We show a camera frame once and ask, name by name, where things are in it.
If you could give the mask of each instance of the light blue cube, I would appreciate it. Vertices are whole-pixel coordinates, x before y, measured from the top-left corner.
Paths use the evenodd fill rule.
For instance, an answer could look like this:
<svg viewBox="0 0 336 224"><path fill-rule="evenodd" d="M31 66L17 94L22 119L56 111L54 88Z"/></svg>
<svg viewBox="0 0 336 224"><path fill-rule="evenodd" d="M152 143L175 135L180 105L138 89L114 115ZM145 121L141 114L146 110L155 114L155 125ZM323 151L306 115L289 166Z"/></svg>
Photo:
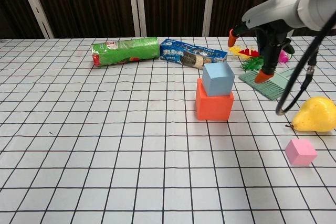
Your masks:
<svg viewBox="0 0 336 224"><path fill-rule="evenodd" d="M208 97L229 95L234 80L235 74L226 61L208 63L203 67L202 84Z"/></svg>

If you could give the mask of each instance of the blue snack package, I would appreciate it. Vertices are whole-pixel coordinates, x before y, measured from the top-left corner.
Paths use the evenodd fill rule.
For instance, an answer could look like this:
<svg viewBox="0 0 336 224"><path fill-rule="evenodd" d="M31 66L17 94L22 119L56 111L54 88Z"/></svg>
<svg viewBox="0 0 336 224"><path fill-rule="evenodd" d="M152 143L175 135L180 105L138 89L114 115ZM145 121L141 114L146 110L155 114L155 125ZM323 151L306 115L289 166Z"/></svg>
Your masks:
<svg viewBox="0 0 336 224"><path fill-rule="evenodd" d="M160 44L160 59L203 69L206 63L224 62L227 52L194 46L173 39Z"/></svg>

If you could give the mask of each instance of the pink cube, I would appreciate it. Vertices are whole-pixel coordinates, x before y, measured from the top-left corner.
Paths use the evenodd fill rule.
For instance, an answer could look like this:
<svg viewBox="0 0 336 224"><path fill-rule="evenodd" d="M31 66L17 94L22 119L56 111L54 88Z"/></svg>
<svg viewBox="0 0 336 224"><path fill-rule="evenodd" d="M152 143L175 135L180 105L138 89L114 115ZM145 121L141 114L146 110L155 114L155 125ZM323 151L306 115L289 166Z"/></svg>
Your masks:
<svg viewBox="0 0 336 224"><path fill-rule="evenodd" d="M285 151L292 165L309 165L317 157L317 152L308 139L292 139Z"/></svg>

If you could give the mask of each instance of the orange cube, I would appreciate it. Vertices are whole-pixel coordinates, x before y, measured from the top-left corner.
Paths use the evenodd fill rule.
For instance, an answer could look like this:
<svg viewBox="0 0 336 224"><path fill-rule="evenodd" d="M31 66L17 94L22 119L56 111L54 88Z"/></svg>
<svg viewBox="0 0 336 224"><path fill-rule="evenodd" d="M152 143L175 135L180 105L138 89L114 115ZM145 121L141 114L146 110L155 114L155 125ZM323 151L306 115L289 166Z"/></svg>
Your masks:
<svg viewBox="0 0 336 224"><path fill-rule="evenodd" d="M233 105L233 93L208 97L202 85L202 79L197 80L196 110L198 120L227 121Z"/></svg>

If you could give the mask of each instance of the plastic wrapper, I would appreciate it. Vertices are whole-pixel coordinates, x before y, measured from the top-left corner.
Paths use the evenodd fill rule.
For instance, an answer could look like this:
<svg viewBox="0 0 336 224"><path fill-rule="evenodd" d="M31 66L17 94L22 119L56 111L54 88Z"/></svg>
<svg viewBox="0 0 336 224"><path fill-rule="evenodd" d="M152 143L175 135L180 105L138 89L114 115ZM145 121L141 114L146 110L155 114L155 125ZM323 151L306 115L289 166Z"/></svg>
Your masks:
<svg viewBox="0 0 336 224"><path fill-rule="evenodd" d="M160 59L189 67L203 69L206 63L223 62L227 52L194 46L173 39L166 39L160 45Z"/></svg>
<svg viewBox="0 0 336 224"><path fill-rule="evenodd" d="M160 45L157 38L107 41L92 44L92 58L96 66L158 58Z"/></svg>

